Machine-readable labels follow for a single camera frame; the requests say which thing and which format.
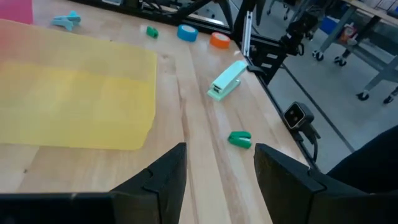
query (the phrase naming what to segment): blue clip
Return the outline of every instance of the blue clip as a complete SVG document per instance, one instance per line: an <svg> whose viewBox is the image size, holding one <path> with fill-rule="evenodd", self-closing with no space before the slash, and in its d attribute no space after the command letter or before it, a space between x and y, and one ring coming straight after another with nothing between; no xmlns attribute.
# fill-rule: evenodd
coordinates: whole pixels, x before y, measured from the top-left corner
<svg viewBox="0 0 398 224"><path fill-rule="evenodd" d="M75 11L70 11L69 16L55 16L51 23L57 26L63 26L69 31L78 26L81 21L80 16Z"/></svg>

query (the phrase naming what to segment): stapler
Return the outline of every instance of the stapler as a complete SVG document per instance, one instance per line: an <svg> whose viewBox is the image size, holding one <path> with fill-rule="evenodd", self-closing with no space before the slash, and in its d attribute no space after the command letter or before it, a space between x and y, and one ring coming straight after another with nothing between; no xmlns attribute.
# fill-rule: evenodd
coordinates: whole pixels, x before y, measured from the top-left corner
<svg viewBox="0 0 398 224"><path fill-rule="evenodd" d="M207 95L217 101L222 100L241 83L238 78L245 71L246 67L247 64L241 60L234 62L214 80L207 91Z"/></svg>
<svg viewBox="0 0 398 224"><path fill-rule="evenodd" d="M233 131L228 136L228 142L232 145L249 149L251 147L251 134L247 131Z"/></svg>
<svg viewBox="0 0 398 224"><path fill-rule="evenodd" d="M51 23L57 26L63 26L69 31L78 26L81 21L80 16L75 11L70 11L68 16L55 16Z"/></svg>

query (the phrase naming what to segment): mint green stapler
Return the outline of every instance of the mint green stapler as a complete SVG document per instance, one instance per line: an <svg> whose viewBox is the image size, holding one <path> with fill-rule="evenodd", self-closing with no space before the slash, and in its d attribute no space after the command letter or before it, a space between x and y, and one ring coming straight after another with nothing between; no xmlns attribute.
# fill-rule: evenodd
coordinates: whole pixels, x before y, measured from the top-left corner
<svg viewBox="0 0 398 224"><path fill-rule="evenodd" d="M210 89L207 91L207 95L217 101L222 100L241 83L238 78L245 71L247 66L248 65L241 60L234 62L214 80Z"/></svg>
<svg viewBox="0 0 398 224"><path fill-rule="evenodd" d="M233 131L228 136L228 142L232 145L249 149L251 147L251 134L247 131Z"/></svg>

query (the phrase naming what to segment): black metal frame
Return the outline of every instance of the black metal frame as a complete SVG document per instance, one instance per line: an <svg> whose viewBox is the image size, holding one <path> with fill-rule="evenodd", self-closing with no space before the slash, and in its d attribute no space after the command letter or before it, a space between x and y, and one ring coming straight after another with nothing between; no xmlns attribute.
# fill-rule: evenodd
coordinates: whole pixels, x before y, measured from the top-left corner
<svg viewBox="0 0 398 224"><path fill-rule="evenodd" d="M170 24L173 26L186 24L196 28L199 32L204 32L207 34L220 32L230 37L231 40L235 41L239 48L241 47L241 42L243 38L244 20L246 17L246 13L248 11L253 11L257 3L262 3L262 0L243 0L242 5L239 8L238 16L235 20L235 23L233 24L231 9L229 8L228 1L218 0L218 4L221 6L229 25L228 27L200 20L194 17L189 17L190 14L208 4L211 0L196 0L188 7L183 7L176 12L170 12L165 14L156 11L153 7L148 6L148 4L140 3L139 0L125 0L125 3L121 4L120 6L109 4L103 2L102 0L70 1L88 4L94 7L100 7L102 9L116 11L131 16L137 16L143 19ZM297 51L296 49L289 48L286 45L282 44L280 40L275 40L256 34L251 35L251 45L253 46L253 48L251 49L250 58L246 57L246 60L249 62L250 65L261 67L263 69L264 73L257 73L256 76L258 77L268 97L277 108L279 116L282 118L283 112L280 110L279 106L273 99L271 93L267 88L267 85L270 83L277 70L282 66L282 63L287 55L297 55ZM296 140L308 163L312 167L317 169L316 164L311 159L312 157L306 150L305 146L302 144L302 138L297 137L297 135L300 135L295 131L290 131L290 133Z"/></svg>

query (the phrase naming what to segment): blue tape roll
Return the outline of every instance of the blue tape roll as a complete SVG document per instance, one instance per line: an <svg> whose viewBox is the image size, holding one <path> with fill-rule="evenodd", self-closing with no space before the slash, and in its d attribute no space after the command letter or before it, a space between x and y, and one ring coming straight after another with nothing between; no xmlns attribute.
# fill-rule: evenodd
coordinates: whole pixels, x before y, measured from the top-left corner
<svg viewBox="0 0 398 224"><path fill-rule="evenodd" d="M185 41L194 42L198 37L198 30L192 26L181 24L177 29L177 37Z"/></svg>

